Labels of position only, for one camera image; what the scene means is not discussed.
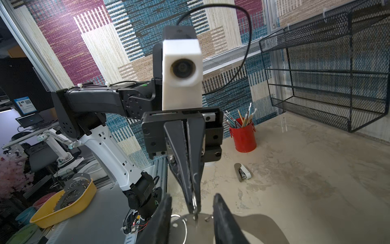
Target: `metal plate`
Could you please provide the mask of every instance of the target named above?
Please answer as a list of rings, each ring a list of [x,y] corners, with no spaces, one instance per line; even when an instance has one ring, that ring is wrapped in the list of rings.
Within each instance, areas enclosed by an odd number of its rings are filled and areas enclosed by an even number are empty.
[[[193,214],[172,221],[169,244],[183,244],[185,239],[185,244],[213,244],[214,219],[209,214],[199,214],[198,217],[197,224]],[[233,217],[250,243],[289,243],[275,221],[266,215],[252,214],[244,217],[233,215]]]

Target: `blue wall pattern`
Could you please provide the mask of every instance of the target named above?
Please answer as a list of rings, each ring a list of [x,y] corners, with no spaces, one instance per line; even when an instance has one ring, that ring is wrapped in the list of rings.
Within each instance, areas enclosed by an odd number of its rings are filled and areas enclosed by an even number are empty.
[[[122,27],[116,27],[117,32],[121,40],[125,40],[127,35],[131,32],[134,38],[137,38],[139,45],[133,43],[126,43],[125,48],[131,46],[130,50],[136,55],[140,52],[144,56],[148,56],[152,53],[153,45],[160,42],[162,39],[162,30],[167,25],[175,25],[177,19],[189,10],[187,1],[161,1],[161,0],[150,0],[150,1],[139,1],[139,0],[128,0],[128,1],[116,1],[121,2],[118,5],[113,5],[114,1],[105,1],[107,10],[111,16],[111,19],[117,17],[113,21],[121,20],[116,22],[119,25],[121,22],[128,21],[130,25]],[[191,19],[186,19],[182,22],[182,25],[192,25]]]

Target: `patterned wallpaper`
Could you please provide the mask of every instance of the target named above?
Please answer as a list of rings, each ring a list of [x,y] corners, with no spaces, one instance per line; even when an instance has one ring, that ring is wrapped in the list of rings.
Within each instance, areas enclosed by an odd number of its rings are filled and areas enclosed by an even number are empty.
[[[253,39],[266,35],[261,0],[10,0],[20,23],[31,37],[62,87],[93,81],[144,81],[152,77],[152,47],[161,41],[164,26],[174,25],[184,12],[215,2],[247,9]],[[193,25],[207,58],[248,42],[248,24],[234,9],[212,8],[195,12],[183,25]],[[265,60],[270,67],[269,57]],[[225,85],[240,62],[204,76],[203,91]],[[247,59],[234,82],[220,92],[203,96],[204,106],[244,110],[253,102],[255,123],[276,116],[271,106],[261,56]],[[138,167],[147,157],[140,121],[107,115],[113,137]]]

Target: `wire mesh basket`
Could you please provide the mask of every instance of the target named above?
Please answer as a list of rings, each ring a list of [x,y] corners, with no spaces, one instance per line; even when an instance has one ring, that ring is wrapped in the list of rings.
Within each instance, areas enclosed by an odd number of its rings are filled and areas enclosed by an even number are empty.
[[[273,106],[355,132],[385,116],[390,93],[390,4],[358,0],[286,27],[259,41],[262,55],[287,58],[270,90]]]

